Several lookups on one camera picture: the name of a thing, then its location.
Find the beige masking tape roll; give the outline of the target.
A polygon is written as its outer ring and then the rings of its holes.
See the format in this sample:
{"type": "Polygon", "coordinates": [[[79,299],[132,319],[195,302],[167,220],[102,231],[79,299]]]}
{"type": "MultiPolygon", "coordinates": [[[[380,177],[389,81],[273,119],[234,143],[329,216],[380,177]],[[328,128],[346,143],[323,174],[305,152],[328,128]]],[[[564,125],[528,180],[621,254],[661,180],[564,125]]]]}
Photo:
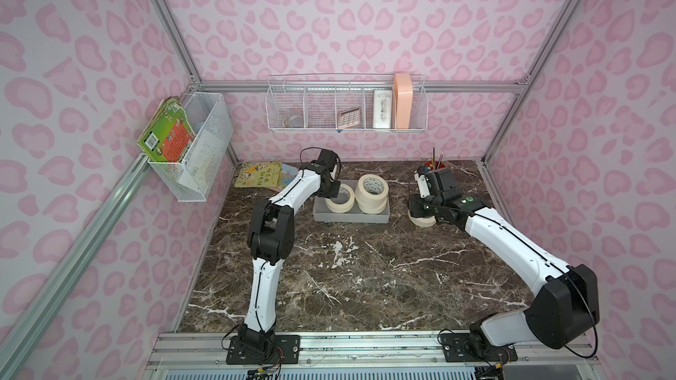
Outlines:
{"type": "Polygon", "coordinates": [[[369,204],[378,204],[387,200],[387,195],[370,195],[370,194],[358,194],[356,195],[356,201],[361,203],[369,204]]]}
{"type": "Polygon", "coordinates": [[[330,212],[345,214],[352,210],[355,201],[356,197],[353,188],[350,185],[342,183],[336,197],[326,198],[325,204],[330,212]]]}
{"type": "Polygon", "coordinates": [[[356,195],[364,200],[382,200],[387,197],[389,186],[382,177],[365,174],[357,181],[356,195]]]}
{"type": "Polygon", "coordinates": [[[415,226],[421,228],[431,228],[437,223],[437,220],[434,216],[413,217],[411,214],[408,214],[408,218],[415,226]]]}
{"type": "Polygon", "coordinates": [[[369,204],[357,202],[359,209],[366,215],[377,215],[382,213],[387,207],[387,200],[378,204],[369,204]]]}

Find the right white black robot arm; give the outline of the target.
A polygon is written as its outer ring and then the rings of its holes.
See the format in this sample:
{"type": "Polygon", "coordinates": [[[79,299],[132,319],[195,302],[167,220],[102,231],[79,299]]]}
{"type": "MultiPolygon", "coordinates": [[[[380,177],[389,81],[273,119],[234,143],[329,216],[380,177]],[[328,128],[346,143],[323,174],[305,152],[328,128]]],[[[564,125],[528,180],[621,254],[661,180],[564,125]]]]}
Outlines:
{"type": "Polygon", "coordinates": [[[573,267],[535,244],[480,196],[464,193],[450,169],[422,165],[414,178],[418,191],[408,199],[413,220],[433,219],[463,230],[491,249],[533,293],[526,309],[473,323],[466,342],[470,355],[485,361],[494,350],[529,341],[567,348],[579,336],[596,332],[600,310],[595,272],[584,264],[573,267]]]}

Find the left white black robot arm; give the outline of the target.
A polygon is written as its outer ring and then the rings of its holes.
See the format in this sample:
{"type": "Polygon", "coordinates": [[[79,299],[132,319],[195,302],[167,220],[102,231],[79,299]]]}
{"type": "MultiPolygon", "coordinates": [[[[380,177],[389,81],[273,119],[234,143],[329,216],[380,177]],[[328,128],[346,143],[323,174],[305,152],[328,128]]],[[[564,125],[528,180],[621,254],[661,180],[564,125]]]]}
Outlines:
{"type": "Polygon", "coordinates": [[[238,341],[258,352],[275,347],[276,294],[285,260],[295,243],[295,216],[312,197],[334,198],[342,162],[334,151],[320,149],[318,158],[301,165],[281,192],[256,202],[248,231],[253,283],[238,341]]]}

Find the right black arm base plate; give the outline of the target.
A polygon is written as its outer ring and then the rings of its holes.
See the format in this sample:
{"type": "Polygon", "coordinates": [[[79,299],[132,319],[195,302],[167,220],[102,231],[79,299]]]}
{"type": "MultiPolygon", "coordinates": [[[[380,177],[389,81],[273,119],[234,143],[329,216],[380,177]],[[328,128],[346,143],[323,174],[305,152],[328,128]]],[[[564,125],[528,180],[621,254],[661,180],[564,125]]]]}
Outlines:
{"type": "Polygon", "coordinates": [[[495,347],[466,332],[443,330],[438,333],[437,341],[444,352],[446,362],[487,362],[505,365],[519,360],[514,346],[495,347]]]}

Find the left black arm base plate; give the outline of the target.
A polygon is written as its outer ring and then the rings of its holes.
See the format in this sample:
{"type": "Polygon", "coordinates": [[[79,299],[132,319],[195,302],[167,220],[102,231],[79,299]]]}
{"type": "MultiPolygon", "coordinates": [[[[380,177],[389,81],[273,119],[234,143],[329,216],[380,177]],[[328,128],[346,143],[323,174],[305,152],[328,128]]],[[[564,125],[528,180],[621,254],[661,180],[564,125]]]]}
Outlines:
{"type": "Polygon", "coordinates": [[[299,335],[265,336],[255,334],[252,338],[235,336],[225,348],[228,351],[227,365],[265,365],[278,361],[281,364],[297,364],[301,349],[299,335]]]}

